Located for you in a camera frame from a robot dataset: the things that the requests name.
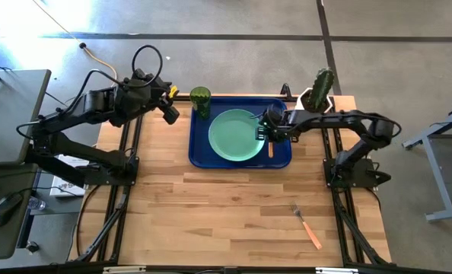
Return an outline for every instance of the wooden tabletop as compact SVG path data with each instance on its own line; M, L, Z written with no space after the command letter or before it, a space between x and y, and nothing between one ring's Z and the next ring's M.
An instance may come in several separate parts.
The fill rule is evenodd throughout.
M335 102L337 110L356 108L351 96L336 96ZM320 130L304 133L299 143L292 144L292 161L280 170L204 170L194 167L188 157L191 103L174 106L180 118L172 126L160 111L145 115L138 147L140 170L129 200L119 264L342 265L333 200L322 170ZM341 130L341 135L345 149L358 141L348 130ZM118 149L120 136L121 129L104 123L97 147ZM103 225L109 191L101 187L88 203L81 222L81 250ZM364 189L353 189L353 197L359 228L390 261L377 200ZM299 205L323 245L321 250L292 214L291 201ZM107 257L114 234L113 229ZM354 258L350 233L347 237ZM70 258L75 256L73 250Z

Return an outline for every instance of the gray floor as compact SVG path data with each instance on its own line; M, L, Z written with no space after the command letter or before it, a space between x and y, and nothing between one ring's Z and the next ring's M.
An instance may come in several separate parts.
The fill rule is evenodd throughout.
M70 31L78 32L321 35L315 0L135 0L126 2L123 10L117 9L123 2L110 0L45 3ZM323 3L331 35L452 36L452 0ZM0 18L4 18L0 19L0 64L51 69L48 91L61 100L74 96L86 71L106 69L90 60L74 40L29 38L38 31L61 31L31 2L0 0ZM116 66L121 78L131 72L129 63L134 50L145 43L154 44L167 57L162 77L174 81L184 92L205 85L215 93L276 94L282 83L288 82L293 92L299 93L311 85L317 69L326 66L320 41L85 42L99 57ZM379 192L393 261L401 266L452 271L452 220L434 224L425 221L426 212L443 209L425 153L422 148L405 151L400 146L431 123L443 120L452 110L452 43L335 42L333 55L342 93L355 95L360 110L382 113L403 127L403 133L389 148L373 155L381 163L380 169L393 176ZM156 69L157 60L152 54L140 57L138 62L145 71ZM89 88L108 84L108 80L98 76ZM46 98L42 113L58 105ZM94 144L98 126L82 127L83 130L70 131L69 136ZM32 240L41 243L41 254L28 259L16 253L11 259L0 261L0 267L65 259L68 244L56 242L52 235L68 239L75 220L65 215L38 219L38 232L32 231Z

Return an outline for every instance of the green plate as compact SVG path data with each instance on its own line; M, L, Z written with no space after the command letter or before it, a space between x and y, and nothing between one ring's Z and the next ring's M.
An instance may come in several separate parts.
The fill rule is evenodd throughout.
M246 110L228 110L219 114L209 127L209 144L222 158L245 161L257 155L265 140L255 140L258 119Z

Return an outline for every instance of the gray metal stand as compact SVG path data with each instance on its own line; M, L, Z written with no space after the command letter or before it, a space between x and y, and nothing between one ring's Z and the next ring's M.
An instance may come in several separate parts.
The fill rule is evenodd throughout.
M429 164L431 165L434 178L436 180L436 183L438 184L439 192L441 193L444 207L446 208L445 210L439 212L426 214L425 217L427 221L438 221L442 219L452 218L452 202L447 191L446 184L444 182L443 174L441 172L442 167L438 163L433 149L433 139L452 139L452 135L441 135L441 133L444 133L449 129L452 129L452 114L449 115L444 122L434 124L428 129L421 132L415 138L402 143L402 146L407 150L413 148L418 144L424 145Z

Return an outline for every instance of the green cup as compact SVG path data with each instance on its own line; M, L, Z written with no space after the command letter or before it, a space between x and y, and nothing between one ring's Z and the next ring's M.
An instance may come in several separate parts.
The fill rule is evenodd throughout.
M190 101L193 108L202 119L208 119L211 113L211 91L204 87L197 87L190 91Z

